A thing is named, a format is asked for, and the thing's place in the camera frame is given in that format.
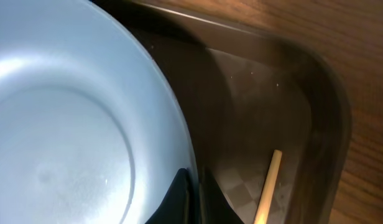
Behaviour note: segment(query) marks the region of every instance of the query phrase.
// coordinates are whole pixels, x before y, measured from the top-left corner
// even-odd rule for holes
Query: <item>white plate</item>
[[[0,223],[144,223],[197,180],[158,67],[84,0],[0,0]]]

